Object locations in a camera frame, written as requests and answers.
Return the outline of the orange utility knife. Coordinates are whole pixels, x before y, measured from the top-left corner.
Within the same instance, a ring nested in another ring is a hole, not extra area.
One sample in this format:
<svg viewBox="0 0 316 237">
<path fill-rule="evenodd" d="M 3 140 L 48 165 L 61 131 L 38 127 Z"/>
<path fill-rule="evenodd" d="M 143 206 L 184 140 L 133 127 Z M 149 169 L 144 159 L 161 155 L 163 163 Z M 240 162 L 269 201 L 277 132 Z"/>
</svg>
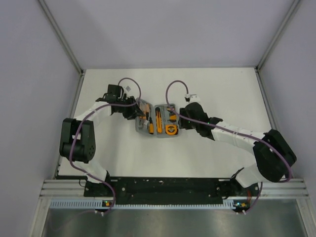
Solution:
<svg viewBox="0 0 316 237">
<path fill-rule="evenodd" d="M 155 113 L 156 113 L 157 133 L 161 134 L 163 132 L 161 107 L 155 108 Z"/>
</svg>

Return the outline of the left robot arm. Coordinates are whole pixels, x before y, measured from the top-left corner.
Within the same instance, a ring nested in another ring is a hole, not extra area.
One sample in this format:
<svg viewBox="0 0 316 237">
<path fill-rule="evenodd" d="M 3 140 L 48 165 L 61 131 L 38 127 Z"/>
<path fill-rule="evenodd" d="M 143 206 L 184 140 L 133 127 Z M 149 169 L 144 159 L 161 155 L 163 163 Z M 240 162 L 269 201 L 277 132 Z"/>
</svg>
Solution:
<svg viewBox="0 0 316 237">
<path fill-rule="evenodd" d="M 139 99 L 129 95 L 129 86 L 110 84 L 107 92 L 94 104 L 75 118 L 62 122 L 59 153 L 68 159 L 72 168 L 84 173 L 95 183 L 95 190 L 102 196 L 108 195 L 112 184 L 106 180 L 107 170 L 94 158 L 96 153 L 96 127 L 114 113 L 120 113 L 127 120 L 143 116 Z"/>
</svg>

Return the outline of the orange pliers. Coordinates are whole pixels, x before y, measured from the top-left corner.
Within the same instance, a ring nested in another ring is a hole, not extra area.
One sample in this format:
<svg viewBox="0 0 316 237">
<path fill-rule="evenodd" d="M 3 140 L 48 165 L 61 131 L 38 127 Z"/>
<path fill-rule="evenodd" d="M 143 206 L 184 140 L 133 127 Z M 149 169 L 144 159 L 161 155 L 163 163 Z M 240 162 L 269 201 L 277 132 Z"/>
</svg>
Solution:
<svg viewBox="0 0 316 237">
<path fill-rule="evenodd" d="M 139 103 L 140 109 L 143 112 L 143 115 L 139 117 L 139 129 L 148 128 L 148 119 L 149 119 L 149 105 L 143 101 Z"/>
</svg>

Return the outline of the orange tape measure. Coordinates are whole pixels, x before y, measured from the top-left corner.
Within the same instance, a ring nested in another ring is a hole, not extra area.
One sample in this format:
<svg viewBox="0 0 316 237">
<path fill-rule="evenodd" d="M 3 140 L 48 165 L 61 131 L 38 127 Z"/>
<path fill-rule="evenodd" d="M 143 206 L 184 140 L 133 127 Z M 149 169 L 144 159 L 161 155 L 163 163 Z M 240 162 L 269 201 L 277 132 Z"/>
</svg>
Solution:
<svg viewBox="0 0 316 237">
<path fill-rule="evenodd" d="M 167 124 L 165 126 L 165 132 L 167 135 L 173 136 L 178 134 L 178 126 L 175 124 Z"/>
</svg>

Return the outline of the grey plastic tool case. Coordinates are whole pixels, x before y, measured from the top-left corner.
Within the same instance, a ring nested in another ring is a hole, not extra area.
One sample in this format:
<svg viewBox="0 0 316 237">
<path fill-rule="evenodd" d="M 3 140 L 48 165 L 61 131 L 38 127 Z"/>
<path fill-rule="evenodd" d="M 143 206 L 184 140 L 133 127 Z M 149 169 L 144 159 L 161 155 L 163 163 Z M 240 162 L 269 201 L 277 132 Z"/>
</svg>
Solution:
<svg viewBox="0 0 316 237">
<path fill-rule="evenodd" d="M 179 117 L 176 104 L 152 105 L 145 100 L 140 100 L 139 106 L 144 113 L 135 119 L 135 130 L 149 137 L 173 138 L 180 134 Z"/>
</svg>

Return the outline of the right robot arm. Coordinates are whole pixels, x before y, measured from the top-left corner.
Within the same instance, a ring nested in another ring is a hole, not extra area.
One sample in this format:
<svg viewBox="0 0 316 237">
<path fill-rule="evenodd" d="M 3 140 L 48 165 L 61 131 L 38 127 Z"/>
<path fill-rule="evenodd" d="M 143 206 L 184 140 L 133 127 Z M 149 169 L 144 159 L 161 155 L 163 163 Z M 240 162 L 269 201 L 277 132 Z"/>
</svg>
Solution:
<svg viewBox="0 0 316 237">
<path fill-rule="evenodd" d="M 232 126 L 221 118 L 209 117 L 198 102 L 180 109 L 179 124 L 183 129 L 194 129 L 204 138 L 231 144 L 254 155 L 252 165 L 232 176 L 230 188 L 235 195 L 243 195 L 255 183 L 288 182 L 292 178 L 291 167 L 297 158 L 277 130 L 254 132 Z"/>
</svg>

